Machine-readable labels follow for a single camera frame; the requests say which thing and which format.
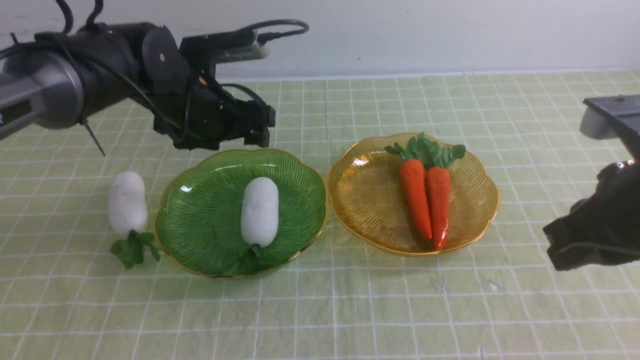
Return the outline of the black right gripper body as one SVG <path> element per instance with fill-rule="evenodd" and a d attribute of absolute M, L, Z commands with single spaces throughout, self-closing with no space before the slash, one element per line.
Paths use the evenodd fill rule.
<path fill-rule="evenodd" d="M 637 161 L 609 164 L 596 176 L 594 194 L 542 228 L 556 271 L 587 265 L 617 266 L 640 259 L 640 168 Z"/>

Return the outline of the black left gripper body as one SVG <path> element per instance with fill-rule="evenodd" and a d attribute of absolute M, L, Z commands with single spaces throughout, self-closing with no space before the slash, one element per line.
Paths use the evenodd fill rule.
<path fill-rule="evenodd" d="M 208 70 L 187 64 L 152 71 L 154 132 L 167 135 L 178 150 L 217 151 L 226 141 L 256 143 L 256 93 L 235 83 L 219 83 Z"/>

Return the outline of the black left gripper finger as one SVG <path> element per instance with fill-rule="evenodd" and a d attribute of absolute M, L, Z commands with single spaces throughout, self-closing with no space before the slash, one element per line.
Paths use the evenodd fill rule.
<path fill-rule="evenodd" d="M 268 128 L 275 127 L 276 112 L 270 105 L 248 102 L 247 109 L 250 123 L 264 125 Z"/>
<path fill-rule="evenodd" d="M 269 148 L 270 130 L 268 127 L 255 127 L 250 129 L 244 136 L 245 146 L 258 146 L 259 148 Z"/>

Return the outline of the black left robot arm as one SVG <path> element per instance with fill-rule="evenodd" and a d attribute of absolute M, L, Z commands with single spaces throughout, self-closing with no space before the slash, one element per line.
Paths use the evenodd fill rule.
<path fill-rule="evenodd" d="M 188 36 L 165 26 L 97 23 L 73 35 L 45 31 L 1 51 L 1 137 L 37 125 L 89 127 L 89 117 L 124 100 L 151 112 L 154 132 L 178 150 L 217 151 L 226 141 L 267 148 L 275 109 L 244 85 L 236 98 L 217 82 L 219 63 L 258 49 L 255 30 Z"/>

